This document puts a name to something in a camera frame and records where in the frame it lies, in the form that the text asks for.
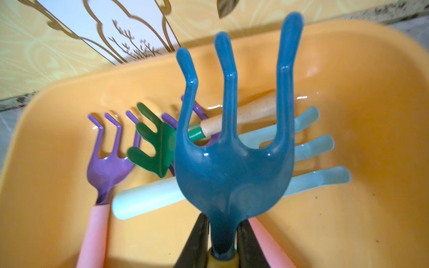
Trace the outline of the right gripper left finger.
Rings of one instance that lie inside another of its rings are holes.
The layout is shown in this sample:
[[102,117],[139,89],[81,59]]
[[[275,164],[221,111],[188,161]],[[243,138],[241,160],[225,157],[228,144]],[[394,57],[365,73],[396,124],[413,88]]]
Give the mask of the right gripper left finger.
[[209,220],[201,213],[174,268],[205,268],[207,265]]

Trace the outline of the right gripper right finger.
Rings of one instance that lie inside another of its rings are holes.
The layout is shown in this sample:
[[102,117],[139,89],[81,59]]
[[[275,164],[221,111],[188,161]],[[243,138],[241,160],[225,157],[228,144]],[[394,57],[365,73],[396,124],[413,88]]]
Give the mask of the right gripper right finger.
[[270,268],[249,220],[238,226],[237,249],[240,268]]

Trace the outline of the purple rake pink handle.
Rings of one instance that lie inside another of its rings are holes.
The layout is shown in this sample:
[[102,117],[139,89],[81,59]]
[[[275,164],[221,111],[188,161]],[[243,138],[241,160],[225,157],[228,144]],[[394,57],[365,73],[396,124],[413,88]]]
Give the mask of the purple rake pink handle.
[[[193,111],[201,121],[209,118],[205,111],[196,102],[194,103]],[[162,120],[177,130],[178,122],[171,115],[163,113]],[[212,145],[217,141],[219,136],[220,134],[213,135],[205,146]],[[271,268],[296,268],[296,265],[280,247],[279,243],[271,236],[256,217],[250,218],[249,223]]]
[[109,113],[105,117],[117,127],[112,152],[105,158],[98,157],[101,147],[104,128],[102,124],[89,114],[88,119],[98,128],[98,134],[93,153],[87,168],[88,183],[97,192],[96,204],[92,207],[86,234],[80,249],[78,268],[102,268],[104,267],[107,246],[107,231],[111,205],[109,197],[111,190],[132,171],[134,164],[128,157],[118,156],[122,136],[122,126]]

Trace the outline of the dark blue rake yellow handle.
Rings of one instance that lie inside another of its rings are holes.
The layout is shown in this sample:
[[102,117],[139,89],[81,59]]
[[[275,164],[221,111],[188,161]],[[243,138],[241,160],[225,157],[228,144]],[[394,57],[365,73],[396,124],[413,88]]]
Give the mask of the dark blue rake yellow handle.
[[198,78],[189,51],[176,58],[186,86],[175,144],[175,174],[186,199],[208,217],[212,256],[229,261],[235,255],[239,224],[271,209],[283,196],[294,168],[293,67],[304,26],[299,12],[284,20],[277,61],[277,133],[263,149],[251,149],[238,137],[238,71],[227,33],[214,46],[224,75],[222,127],[219,139],[199,147],[189,138]]

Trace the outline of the green rake wooden handle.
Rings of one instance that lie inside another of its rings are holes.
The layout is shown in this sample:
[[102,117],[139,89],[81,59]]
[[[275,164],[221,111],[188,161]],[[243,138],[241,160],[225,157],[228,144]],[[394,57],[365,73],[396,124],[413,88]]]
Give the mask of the green rake wooden handle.
[[[143,103],[139,102],[137,109],[157,129],[157,132],[153,132],[142,122],[136,124],[138,134],[154,147],[155,155],[149,156],[136,145],[128,149],[127,157],[133,164],[163,178],[174,160],[176,130],[163,122]],[[238,125],[242,125],[275,114],[276,93],[272,92],[239,107],[237,111],[237,123]],[[222,115],[218,115],[207,119],[206,122],[191,126],[188,135],[191,141],[198,141],[220,133],[221,127]]]

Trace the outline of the orange plastic storage tray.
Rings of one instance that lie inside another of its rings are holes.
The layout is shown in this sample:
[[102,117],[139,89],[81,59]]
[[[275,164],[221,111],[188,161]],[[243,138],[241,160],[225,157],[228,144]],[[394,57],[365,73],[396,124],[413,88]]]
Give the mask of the orange plastic storage tray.
[[[260,217],[298,267],[429,265],[429,55],[407,35],[364,21],[306,26],[294,67],[295,111],[320,119],[297,135],[335,148],[294,174],[344,166],[351,182],[283,198]],[[114,111],[122,150],[138,102],[176,115],[185,80],[175,55],[52,84],[24,109],[1,174],[1,266],[76,266],[97,191],[86,178],[97,136],[88,119]]]

